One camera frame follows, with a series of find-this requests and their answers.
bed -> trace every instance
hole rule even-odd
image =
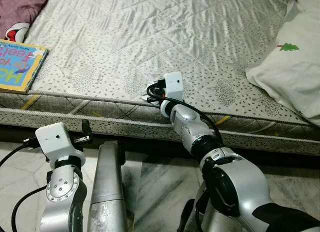
[[[101,134],[178,141],[141,99],[164,73],[183,75],[185,101],[230,147],[320,155],[320,128],[250,84],[289,0],[48,0],[25,43],[50,49],[28,95],[0,93],[0,123],[58,121]]]

gray patterned mattress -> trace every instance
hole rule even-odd
[[[320,155],[320,128],[251,85],[289,0],[48,0],[26,43],[50,53],[29,95],[0,93],[0,123],[179,140],[141,100],[149,81],[181,71],[185,101],[217,123],[226,145]]]

metal pole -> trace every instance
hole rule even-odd
[[[88,231],[128,231],[117,141],[105,142],[99,148]]]

yellow stripe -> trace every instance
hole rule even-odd
[[[27,110],[32,104],[34,104],[41,95],[32,96],[21,108],[20,110]]]
[[[96,113],[94,111],[92,112],[92,114],[95,115],[95,116],[103,117],[103,116],[101,116],[100,114],[98,114],[98,113]]]
[[[218,125],[222,124],[223,122],[227,121],[227,120],[230,119],[230,118],[231,118],[231,116],[225,116],[225,117],[223,117],[221,120],[217,121],[217,122],[215,123],[215,125],[218,126]]]

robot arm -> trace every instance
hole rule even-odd
[[[175,99],[182,101],[180,73],[165,75],[165,84],[170,85],[165,94],[170,97],[176,82],[182,92],[175,91],[175,95],[180,96]],[[273,203],[262,171],[230,148],[223,147],[198,113],[168,101],[161,104],[161,113],[170,116],[184,147],[199,162],[210,203],[217,211],[237,220],[248,232],[320,231],[315,218]]]
[[[82,207],[87,195],[81,173],[81,166],[86,161],[85,156],[82,151],[74,148],[64,123],[40,127],[35,131],[35,135],[53,169],[45,190],[46,205],[40,231],[81,232],[83,231]],[[90,140],[89,137],[76,141],[83,143]]]

